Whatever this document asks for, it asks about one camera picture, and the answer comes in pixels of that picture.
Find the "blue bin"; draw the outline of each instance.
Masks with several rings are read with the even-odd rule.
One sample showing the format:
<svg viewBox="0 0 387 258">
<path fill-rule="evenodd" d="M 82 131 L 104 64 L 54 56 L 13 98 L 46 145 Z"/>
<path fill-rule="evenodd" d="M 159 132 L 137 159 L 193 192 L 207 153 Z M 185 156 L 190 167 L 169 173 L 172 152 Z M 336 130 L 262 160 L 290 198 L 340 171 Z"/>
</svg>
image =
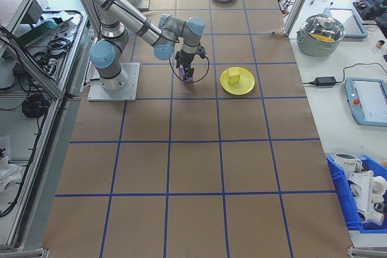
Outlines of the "blue bin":
<svg viewBox="0 0 387 258">
<path fill-rule="evenodd" d="M 358 159 L 362 160 L 364 167 L 367 167 L 374 172 L 374 176 L 382 176 L 387 179 L 386 167 L 381 166 L 366 155 L 360 155 L 358 156 Z M 381 226 L 374 223 L 361 223 L 359 215 L 357 214 L 355 199 L 351 193 L 350 185 L 348 184 L 343 169 L 334 162 L 334 157 L 332 155 L 327 156 L 327 161 L 348 229 L 358 230 L 361 233 L 368 234 L 387 234 L 387 218 L 385 218 Z M 387 194 L 383 197 L 385 201 L 387 201 Z"/>
</svg>

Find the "tablet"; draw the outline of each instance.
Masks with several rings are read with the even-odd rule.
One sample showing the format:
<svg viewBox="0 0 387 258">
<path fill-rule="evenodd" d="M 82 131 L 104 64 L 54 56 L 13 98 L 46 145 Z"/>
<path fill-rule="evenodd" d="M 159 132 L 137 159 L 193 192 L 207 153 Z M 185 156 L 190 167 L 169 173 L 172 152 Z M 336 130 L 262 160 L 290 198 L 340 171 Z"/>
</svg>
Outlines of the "tablet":
<svg viewBox="0 0 387 258">
<path fill-rule="evenodd" d="M 356 122 L 387 127 L 387 87 L 383 80 L 348 78 L 345 92 Z"/>
<path fill-rule="evenodd" d="M 337 19 L 344 25 L 344 37 L 364 39 L 367 37 L 367 31 L 362 25 L 362 21 L 352 8 L 333 8 L 327 7 L 324 14 Z"/>
</svg>

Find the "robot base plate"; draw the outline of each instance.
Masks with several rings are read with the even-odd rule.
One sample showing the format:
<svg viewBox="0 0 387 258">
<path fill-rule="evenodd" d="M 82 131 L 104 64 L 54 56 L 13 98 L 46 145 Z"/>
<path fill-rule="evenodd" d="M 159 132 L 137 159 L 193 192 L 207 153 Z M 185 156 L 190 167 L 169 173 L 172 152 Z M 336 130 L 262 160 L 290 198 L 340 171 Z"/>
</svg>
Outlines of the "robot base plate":
<svg viewBox="0 0 387 258">
<path fill-rule="evenodd" d="M 140 63 L 121 63 L 122 69 L 128 73 L 128 83 L 123 88 L 107 91 L 101 84 L 95 83 L 90 86 L 89 101 L 134 101 L 137 93 L 138 76 L 140 75 Z M 99 78 L 97 70 L 93 75 Z"/>
<path fill-rule="evenodd" d="M 140 11 L 148 11 L 150 3 L 151 0 L 141 0 L 139 3 L 136 3 L 135 7 Z"/>
</svg>

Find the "pot lid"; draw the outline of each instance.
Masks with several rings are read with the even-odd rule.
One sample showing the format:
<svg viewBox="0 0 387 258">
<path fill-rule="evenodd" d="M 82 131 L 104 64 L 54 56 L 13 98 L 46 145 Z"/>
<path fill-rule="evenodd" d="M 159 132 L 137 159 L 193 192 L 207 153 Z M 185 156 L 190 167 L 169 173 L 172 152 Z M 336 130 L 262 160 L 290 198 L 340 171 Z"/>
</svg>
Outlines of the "pot lid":
<svg viewBox="0 0 387 258">
<path fill-rule="evenodd" d="M 305 31 L 315 39 L 337 42 L 344 37 L 344 26 L 337 19 L 326 15 L 310 16 L 304 24 Z"/>
</svg>

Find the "blue joint cover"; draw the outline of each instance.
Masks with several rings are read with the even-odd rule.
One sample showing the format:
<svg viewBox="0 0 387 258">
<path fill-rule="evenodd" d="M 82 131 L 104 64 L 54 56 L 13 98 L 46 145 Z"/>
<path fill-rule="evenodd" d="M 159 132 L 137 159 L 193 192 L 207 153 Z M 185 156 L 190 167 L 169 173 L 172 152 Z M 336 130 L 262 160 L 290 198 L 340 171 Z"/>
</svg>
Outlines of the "blue joint cover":
<svg viewBox="0 0 387 258">
<path fill-rule="evenodd" d="M 174 52 L 174 48 L 172 45 L 157 45 L 153 49 L 153 53 L 155 54 L 155 57 L 159 60 L 168 60 L 172 53 Z"/>
<path fill-rule="evenodd" d="M 204 31 L 204 21 L 201 18 L 192 17 L 187 21 L 189 29 L 196 34 L 201 36 Z"/>
<path fill-rule="evenodd" d="M 90 48 L 90 59 L 93 65 L 98 69 L 105 69 L 109 67 L 115 58 L 115 51 L 113 46 L 101 40 Z"/>
<path fill-rule="evenodd" d="M 167 15 L 166 13 L 163 13 L 161 16 L 160 16 L 160 21 L 158 22 L 158 27 L 159 29 L 162 29 L 167 18 L 170 17 L 171 15 Z"/>
</svg>

